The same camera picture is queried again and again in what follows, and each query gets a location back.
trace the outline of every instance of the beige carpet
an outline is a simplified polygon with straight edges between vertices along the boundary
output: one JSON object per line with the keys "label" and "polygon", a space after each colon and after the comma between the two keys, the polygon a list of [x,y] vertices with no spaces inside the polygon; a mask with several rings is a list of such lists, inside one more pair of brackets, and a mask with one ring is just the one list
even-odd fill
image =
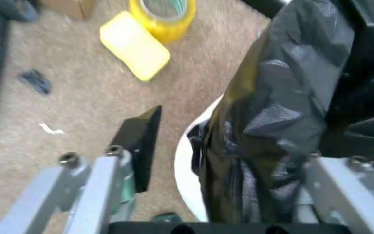
{"label": "beige carpet", "polygon": [[[98,29],[127,9],[126,0],[98,0],[92,16],[75,21],[44,9],[37,23],[12,23],[0,86],[0,219],[42,168],[76,151],[94,160],[123,120],[163,105],[148,192],[137,196],[133,220],[165,211],[195,218],[178,194],[173,159],[184,129],[226,88],[249,45],[268,24],[236,0],[197,0],[197,15],[181,41],[166,45],[171,62],[150,83],[138,81],[99,41]],[[42,96],[18,82],[40,70],[53,90]],[[60,128],[45,133],[39,123]],[[56,214],[46,233],[61,233]]]}

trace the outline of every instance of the small paper scrap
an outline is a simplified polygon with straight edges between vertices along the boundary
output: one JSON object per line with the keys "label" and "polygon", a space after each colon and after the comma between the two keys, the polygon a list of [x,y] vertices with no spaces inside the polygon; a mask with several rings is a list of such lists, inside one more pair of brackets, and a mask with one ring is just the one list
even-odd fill
{"label": "small paper scrap", "polygon": [[50,134],[53,134],[53,135],[65,134],[65,132],[63,130],[61,130],[61,129],[53,130],[49,126],[47,126],[47,124],[45,124],[45,123],[41,123],[39,125],[43,128],[43,130],[46,133],[50,133]]}

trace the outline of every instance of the black trash bag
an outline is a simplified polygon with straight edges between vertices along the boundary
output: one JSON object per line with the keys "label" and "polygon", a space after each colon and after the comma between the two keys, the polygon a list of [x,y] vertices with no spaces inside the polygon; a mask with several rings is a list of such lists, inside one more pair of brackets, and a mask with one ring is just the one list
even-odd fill
{"label": "black trash bag", "polygon": [[358,155],[374,160],[374,1],[343,2],[356,35],[320,149],[327,157]]}
{"label": "black trash bag", "polygon": [[302,166],[318,150],[355,37],[342,8],[330,0],[283,8],[250,47],[208,124],[189,135],[210,221],[292,220]]}

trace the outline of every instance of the cardboard box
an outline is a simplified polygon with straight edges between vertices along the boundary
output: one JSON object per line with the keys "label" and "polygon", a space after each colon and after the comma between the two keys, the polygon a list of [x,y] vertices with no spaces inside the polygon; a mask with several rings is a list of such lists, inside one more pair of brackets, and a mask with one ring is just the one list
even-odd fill
{"label": "cardboard box", "polygon": [[95,0],[42,0],[42,3],[55,11],[72,18],[87,19],[93,10]]}

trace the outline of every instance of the packing tape roll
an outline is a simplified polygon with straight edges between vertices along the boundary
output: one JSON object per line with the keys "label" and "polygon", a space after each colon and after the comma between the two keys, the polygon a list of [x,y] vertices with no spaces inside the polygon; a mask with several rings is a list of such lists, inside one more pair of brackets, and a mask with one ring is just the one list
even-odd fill
{"label": "packing tape roll", "polygon": [[[172,12],[162,9],[168,5]],[[180,39],[196,15],[195,0],[129,0],[129,7],[132,16],[160,42]]]}

